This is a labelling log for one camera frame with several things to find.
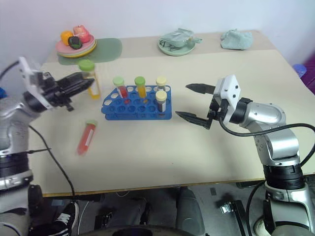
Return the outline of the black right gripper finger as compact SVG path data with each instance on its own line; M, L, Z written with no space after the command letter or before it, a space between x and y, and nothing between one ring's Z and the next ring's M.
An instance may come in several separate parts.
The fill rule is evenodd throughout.
M215 86L207 85L207 84L188 84L185 86L186 88L201 94L214 94Z
M212 124L212 120L211 119L203 119L203 118L199 118L196 114L193 113L188 113L188 112L179 112L176 111L175 112L179 117L181 117L182 119L186 120L189 123L195 124L195 125L199 125L204 127L205 129L209 130Z

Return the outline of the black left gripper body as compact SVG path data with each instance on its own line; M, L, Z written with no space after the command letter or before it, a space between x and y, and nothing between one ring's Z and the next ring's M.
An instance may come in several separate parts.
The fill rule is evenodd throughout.
M73 111L71 96L73 96L74 79L70 76L61 80L55 79L48 72L36 73L41 95L54 108L65 106L68 111Z

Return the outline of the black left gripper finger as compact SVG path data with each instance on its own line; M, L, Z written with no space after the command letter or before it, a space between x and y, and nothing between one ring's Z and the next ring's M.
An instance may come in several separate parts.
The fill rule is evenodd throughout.
M94 79L74 78L67 79L63 87L63 91L67 97L73 97L85 90L87 90L93 83Z
M84 80L82 72L75 72L57 80L58 85L77 85Z

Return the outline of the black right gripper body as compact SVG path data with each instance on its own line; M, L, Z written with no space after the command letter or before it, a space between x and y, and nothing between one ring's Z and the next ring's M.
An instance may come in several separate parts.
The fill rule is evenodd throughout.
M212 122L213 120L223 121L227 114L228 106L229 102L227 99L223 99L219 103L213 96L207 114L208 122Z

